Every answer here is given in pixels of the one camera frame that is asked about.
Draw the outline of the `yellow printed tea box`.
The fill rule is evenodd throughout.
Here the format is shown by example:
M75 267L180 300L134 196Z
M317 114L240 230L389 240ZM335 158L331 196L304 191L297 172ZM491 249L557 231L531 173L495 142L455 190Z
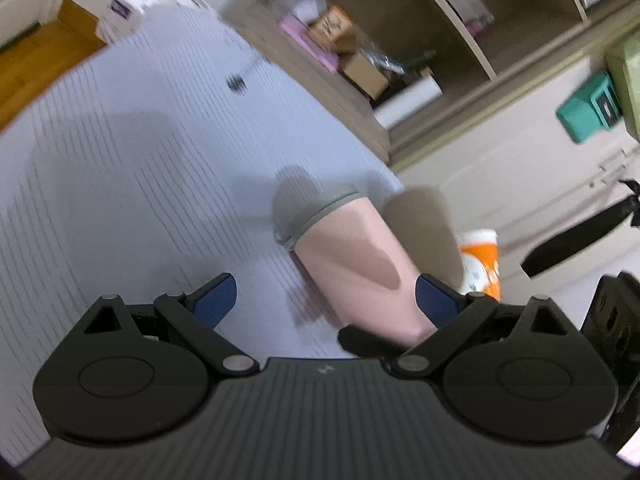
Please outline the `yellow printed tea box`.
M359 46L354 22L339 6L331 6L308 29L307 35L319 48L337 54L355 52Z

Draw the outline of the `small cardboard box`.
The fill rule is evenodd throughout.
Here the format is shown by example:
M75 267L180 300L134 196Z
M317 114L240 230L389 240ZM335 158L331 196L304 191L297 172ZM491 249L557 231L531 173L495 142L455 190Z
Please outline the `small cardboard box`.
M342 56L340 72L372 100L388 87L385 75L360 52Z

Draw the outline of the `white textured table cloth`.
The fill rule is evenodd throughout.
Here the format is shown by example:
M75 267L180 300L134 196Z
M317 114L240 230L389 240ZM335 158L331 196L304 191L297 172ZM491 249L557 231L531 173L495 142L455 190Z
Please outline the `white textured table cloth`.
M99 297L147 304L228 272L218 332L255 359L336 359L340 324L281 246L311 197L401 184L213 12L158 8L64 77L1 138L1 453L46 442L32 382Z

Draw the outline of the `pink cup with grey rim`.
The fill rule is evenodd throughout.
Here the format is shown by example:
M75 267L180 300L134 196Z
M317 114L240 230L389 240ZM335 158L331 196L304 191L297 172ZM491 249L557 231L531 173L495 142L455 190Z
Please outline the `pink cup with grey rim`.
M419 308L419 270L351 185L315 195L281 235L344 325L412 347L436 332Z

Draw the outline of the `small brush on cloth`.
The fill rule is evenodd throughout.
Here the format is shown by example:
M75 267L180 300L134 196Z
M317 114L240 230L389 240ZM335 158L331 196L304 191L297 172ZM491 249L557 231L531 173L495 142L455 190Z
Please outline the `small brush on cloth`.
M251 60L247 66L242 68L239 73L231 74L226 79L227 87L234 93L242 94L246 91L247 81L252 73L255 73L258 68L264 64L269 64L270 61L264 58L262 55L258 55L257 58Z

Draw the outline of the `white paper towel roll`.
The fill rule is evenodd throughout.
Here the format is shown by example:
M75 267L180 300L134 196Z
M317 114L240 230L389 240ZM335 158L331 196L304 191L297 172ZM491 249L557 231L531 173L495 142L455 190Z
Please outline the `white paper towel roll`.
M375 120L390 130L442 96L433 76L422 77L374 110Z

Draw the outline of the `orange paper cup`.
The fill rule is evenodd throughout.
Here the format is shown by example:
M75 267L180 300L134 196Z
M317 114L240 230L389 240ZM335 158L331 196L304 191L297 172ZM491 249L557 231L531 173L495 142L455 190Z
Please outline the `orange paper cup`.
M501 300L499 278L498 234L495 230L480 229L458 236L458 247L463 266L459 292L484 292Z

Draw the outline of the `teal wall pouch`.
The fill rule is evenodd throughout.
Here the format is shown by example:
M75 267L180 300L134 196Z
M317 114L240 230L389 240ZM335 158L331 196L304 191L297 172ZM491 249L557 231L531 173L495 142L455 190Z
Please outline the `teal wall pouch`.
M606 70L593 74L555 111L555 116L576 144L601 130L611 131L622 119L622 109L610 74Z

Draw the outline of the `wooden bookshelf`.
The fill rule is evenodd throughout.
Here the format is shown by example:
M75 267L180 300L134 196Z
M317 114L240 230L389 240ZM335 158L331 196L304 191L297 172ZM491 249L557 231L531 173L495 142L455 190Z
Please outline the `wooden bookshelf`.
M366 92L327 72L282 32L294 1L230 0L222 15L395 168L601 53L639 23L639 0L326 0L391 58L426 54L442 89L396 126L381 126Z

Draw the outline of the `pink flat box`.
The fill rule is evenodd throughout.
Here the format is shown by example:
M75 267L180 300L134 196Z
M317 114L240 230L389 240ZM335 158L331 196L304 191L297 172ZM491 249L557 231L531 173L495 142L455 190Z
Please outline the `pink flat box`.
M299 21L295 15L285 15L278 26L281 32L284 32L288 38L292 39L330 74L338 72L338 66L340 65L338 56L333 52L323 50L322 47L315 44L308 35L307 25Z

